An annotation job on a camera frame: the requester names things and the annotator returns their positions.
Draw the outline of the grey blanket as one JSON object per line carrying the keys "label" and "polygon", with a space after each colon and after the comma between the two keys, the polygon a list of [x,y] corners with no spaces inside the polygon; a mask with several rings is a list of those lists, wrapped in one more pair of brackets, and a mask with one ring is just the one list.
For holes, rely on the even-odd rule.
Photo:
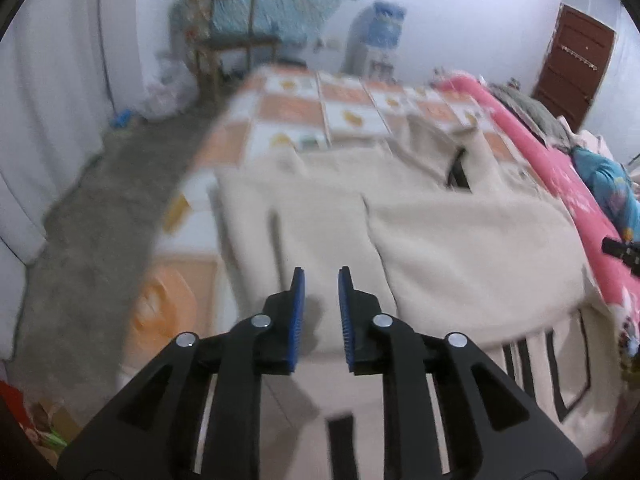
{"label": "grey blanket", "polygon": [[570,152],[570,136],[544,104],[503,84],[490,84],[488,89],[542,145],[546,148],[558,148],[566,154]]}

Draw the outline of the brown paper bag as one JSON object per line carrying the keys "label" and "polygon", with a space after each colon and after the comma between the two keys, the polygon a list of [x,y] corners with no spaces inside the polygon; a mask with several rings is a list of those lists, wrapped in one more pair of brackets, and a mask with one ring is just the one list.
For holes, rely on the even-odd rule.
{"label": "brown paper bag", "polygon": [[81,426],[63,404],[48,399],[29,404],[28,414],[32,429],[26,430],[27,437],[43,458],[55,468],[67,445],[80,434]]}

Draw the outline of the pink floral blanket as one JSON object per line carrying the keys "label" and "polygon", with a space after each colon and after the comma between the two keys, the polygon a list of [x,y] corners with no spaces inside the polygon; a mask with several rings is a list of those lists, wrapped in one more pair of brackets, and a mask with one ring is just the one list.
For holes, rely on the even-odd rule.
{"label": "pink floral blanket", "polygon": [[510,112],[472,76],[466,73],[439,76],[434,86],[472,96],[511,139],[549,192],[562,200],[573,218],[600,293],[611,312],[623,367],[631,368],[632,361],[639,356],[639,279],[623,261],[602,252],[602,240],[615,238],[616,229],[578,176],[570,158],[540,143],[518,115]]}

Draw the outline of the wooden chair black seat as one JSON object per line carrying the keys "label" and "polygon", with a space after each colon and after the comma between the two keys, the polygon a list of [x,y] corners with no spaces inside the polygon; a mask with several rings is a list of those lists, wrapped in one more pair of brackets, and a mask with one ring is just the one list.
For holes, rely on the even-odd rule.
{"label": "wooden chair black seat", "polygon": [[206,62],[210,80],[210,96],[214,102],[220,97],[222,76],[220,56],[223,53],[243,50],[246,69],[250,72],[254,48],[269,48],[271,61],[277,57],[281,39],[276,32],[258,32],[255,28],[257,1],[248,0],[246,29],[242,32],[222,32],[214,24],[216,3],[224,0],[186,0],[184,39],[194,57],[196,76],[203,75],[202,62]]}

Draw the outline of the blue patterned garment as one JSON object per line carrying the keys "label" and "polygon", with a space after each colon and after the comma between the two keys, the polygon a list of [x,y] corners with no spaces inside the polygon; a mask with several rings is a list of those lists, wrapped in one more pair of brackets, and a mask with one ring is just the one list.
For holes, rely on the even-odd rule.
{"label": "blue patterned garment", "polygon": [[639,202],[625,169],[614,160],[575,146],[570,157],[578,176],[624,242],[639,240]]}

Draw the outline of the checkered orange white bedsheet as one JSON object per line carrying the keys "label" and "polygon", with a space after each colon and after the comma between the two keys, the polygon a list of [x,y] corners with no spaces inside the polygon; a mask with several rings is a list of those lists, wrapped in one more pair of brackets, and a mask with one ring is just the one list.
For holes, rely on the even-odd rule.
{"label": "checkered orange white bedsheet", "polygon": [[444,129],[477,124],[502,168],[535,179],[489,110],[452,84],[436,90],[429,84],[400,86],[277,65],[255,70],[206,133],[177,192],[161,210],[120,377],[140,370],[172,336],[184,330],[213,335],[239,315],[216,226],[217,168],[272,150],[305,153],[350,141],[378,143],[405,127],[409,114]]}

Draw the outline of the white plastic bag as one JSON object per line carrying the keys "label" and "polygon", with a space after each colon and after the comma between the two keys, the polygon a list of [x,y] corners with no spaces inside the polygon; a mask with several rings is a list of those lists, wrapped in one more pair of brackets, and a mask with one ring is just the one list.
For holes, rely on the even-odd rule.
{"label": "white plastic bag", "polygon": [[160,79],[149,86],[149,95],[141,115],[148,122],[174,117],[185,112],[200,96],[198,80],[185,62],[164,58]]}

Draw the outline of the cream zip-up jacket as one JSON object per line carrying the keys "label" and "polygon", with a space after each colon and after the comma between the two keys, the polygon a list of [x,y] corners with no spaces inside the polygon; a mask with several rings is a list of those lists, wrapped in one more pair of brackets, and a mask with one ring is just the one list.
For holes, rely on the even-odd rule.
{"label": "cream zip-up jacket", "polygon": [[560,200],[495,160],[484,133],[411,117],[381,141],[274,148],[217,172],[216,199],[241,304],[256,310],[307,275],[298,372],[270,380],[267,479],[329,477],[324,422],[356,417],[363,478],[382,471],[378,378],[344,363],[337,274],[419,333],[467,334],[587,458],[620,426],[614,330]]}

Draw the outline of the white curtain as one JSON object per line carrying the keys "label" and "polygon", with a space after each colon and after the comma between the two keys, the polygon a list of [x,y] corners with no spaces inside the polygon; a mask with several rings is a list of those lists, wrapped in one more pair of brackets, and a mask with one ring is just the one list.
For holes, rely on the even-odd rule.
{"label": "white curtain", "polygon": [[[115,0],[124,6],[131,0]],[[1,35],[1,357],[12,360],[46,219],[115,114],[107,0],[23,0]]]}

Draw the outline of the blue water bottle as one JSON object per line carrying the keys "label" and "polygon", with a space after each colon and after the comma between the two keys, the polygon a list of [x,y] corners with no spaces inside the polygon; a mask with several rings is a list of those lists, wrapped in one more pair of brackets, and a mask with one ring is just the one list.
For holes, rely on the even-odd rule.
{"label": "blue water bottle", "polygon": [[395,50],[399,44],[407,10],[396,3],[376,0],[373,3],[373,12],[366,44],[374,48]]}

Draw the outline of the dark red wooden door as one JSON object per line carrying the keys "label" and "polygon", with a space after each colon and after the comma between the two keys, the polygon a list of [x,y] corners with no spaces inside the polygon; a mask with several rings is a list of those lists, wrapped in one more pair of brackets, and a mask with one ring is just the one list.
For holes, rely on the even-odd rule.
{"label": "dark red wooden door", "polygon": [[578,129],[608,69],[614,41],[612,28],[571,6],[561,6],[532,97]]}

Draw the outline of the white water dispenser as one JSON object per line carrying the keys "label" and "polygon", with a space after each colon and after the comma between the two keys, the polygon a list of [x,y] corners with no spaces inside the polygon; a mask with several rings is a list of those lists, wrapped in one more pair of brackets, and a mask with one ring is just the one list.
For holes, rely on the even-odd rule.
{"label": "white water dispenser", "polygon": [[377,80],[390,79],[393,76],[396,58],[395,50],[370,47],[366,36],[373,8],[363,9],[352,22],[345,47],[342,71],[349,75]]}

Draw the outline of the blue object on floor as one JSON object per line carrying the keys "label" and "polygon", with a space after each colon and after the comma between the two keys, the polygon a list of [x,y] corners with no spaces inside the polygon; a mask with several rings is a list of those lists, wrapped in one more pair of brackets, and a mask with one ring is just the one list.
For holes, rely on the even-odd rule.
{"label": "blue object on floor", "polygon": [[111,121],[111,127],[113,129],[127,128],[129,123],[131,122],[132,116],[134,116],[132,110],[123,110],[113,118],[113,120]]}

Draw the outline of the red gift bag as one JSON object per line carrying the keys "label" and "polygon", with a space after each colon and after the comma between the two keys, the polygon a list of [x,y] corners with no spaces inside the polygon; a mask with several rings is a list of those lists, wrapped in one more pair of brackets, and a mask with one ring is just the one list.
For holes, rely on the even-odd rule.
{"label": "red gift bag", "polygon": [[32,420],[26,411],[24,394],[3,380],[0,382],[1,427],[26,431],[32,429]]}

